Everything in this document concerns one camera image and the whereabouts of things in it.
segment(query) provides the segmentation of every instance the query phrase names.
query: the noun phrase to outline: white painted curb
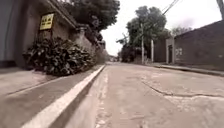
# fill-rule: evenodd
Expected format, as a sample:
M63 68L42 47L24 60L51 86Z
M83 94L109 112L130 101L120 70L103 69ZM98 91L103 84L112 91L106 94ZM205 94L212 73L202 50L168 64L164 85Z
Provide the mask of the white painted curb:
M59 118L59 116L69 107L69 105L78 98L78 95L87 88L105 66L100 67L97 71L86 77L83 81L76 84L69 92L61 98L50 104L48 107L39 112L30 121L25 123L22 128L49 128Z

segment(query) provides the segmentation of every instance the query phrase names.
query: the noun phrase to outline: pavement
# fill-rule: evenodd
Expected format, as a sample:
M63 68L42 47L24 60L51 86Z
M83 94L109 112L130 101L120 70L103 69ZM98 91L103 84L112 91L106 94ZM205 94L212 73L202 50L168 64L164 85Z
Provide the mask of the pavement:
M195 67L186 67L186 66L177 66L177 65L163 65L163 64L152 64L152 66L154 66L156 68L166 68L166 69L172 69L172 70L195 72L195 73L202 73L202 74L216 75L216 76L224 77L224 71L207 70L207 69L202 69L202 68L200 69L200 68L195 68Z
M3 72L2 75L4 78L7 78L4 80L10 84L3 84L4 86L7 85L4 87L1 83L0 86L1 89L5 88L6 90L0 90L2 92L0 94L4 94L0 95L0 128L19 128L23 126L39 112L70 91L76 84L99 69L99 67L100 65L93 67L89 71L58 78L43 84L32 82L34 80L31 79L33 75L30 73L30 76L28 76L26 71L24 71L26 73L20 71L11 72L16 75L9 73L9 76L14 76L14 79L6 77L7 73Z
M0 98L33 88L56 77L41 72L24 71L20 68L0 69Z
M219 76L110 63L66 128L223 128L223 83Z

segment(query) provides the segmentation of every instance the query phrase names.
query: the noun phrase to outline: doorway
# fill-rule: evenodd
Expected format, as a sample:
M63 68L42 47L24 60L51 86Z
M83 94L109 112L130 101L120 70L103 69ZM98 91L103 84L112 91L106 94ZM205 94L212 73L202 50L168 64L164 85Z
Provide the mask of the doorway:
M173 63L173 46L168 46L168 63Z

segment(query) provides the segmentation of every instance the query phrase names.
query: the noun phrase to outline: curb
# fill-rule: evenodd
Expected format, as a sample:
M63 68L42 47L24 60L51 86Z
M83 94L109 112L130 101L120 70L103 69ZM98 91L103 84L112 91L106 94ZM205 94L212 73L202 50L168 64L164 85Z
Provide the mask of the curb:
M202 70L202 69L196 69L196 68L185 68L185 67L169 67L169 66L154 66L155 68L165 68L165 69L172 69L172 70L179 70L184 72L194 72L194 73L201 73L206 75L215 75L215 76L221 76L224 77L224 72L218 72L218 71L211 71L211 70Z
M76 84L70 91L44 108L21 128L62 128L66 125L79 103L88 94L92 83L105 68L98 70Z

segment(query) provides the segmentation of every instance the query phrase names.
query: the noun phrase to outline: sidewalk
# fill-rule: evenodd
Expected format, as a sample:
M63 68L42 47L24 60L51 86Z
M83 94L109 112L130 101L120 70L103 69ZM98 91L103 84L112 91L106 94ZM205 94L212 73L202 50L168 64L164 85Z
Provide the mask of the sidewalk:
M156 68L166 68L172 70L180 70L186 72L195 72L195 73L202 73L207 75L216 75L224 77L223 71L213 71L213 70L206 70L206 69L198 69L198 68L190 68L190 67L183 67L183 66L172 66L172 65L162 65L162 64L154 64L153 67Z
M26 71L20 68L0 69L0 98L53 79L56 79L56 77L34 70Z
M0 97L0 128L19 128L32 119L56 99L67 93L77 83L100 68L100 65L91 70L73 76L62 77L46 84ZM20 78L29 80L28 76Z

